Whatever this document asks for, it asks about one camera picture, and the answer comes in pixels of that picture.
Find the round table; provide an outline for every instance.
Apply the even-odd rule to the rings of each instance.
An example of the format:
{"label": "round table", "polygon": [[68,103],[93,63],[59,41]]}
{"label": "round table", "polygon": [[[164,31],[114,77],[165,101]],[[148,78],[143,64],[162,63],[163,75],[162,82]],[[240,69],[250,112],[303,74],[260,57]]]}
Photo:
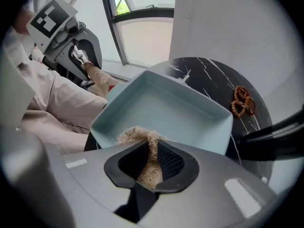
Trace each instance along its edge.
{"label": "round table", "polygon": [[[226,156],[239,163],[234,138],[272,125],[267,107],[257,92],[236,70],[220,62],[201,57],[182,57],[157,64],[149,70],[183,80],[189,87],[216,101],[229,111],[236,86],[245,87],[256,103],[254,116],[245,113],[234,117],[232,134]],[[241,160],[241,165],[256,176],[266,177],[267,182],[273,168],[273,161]]]}

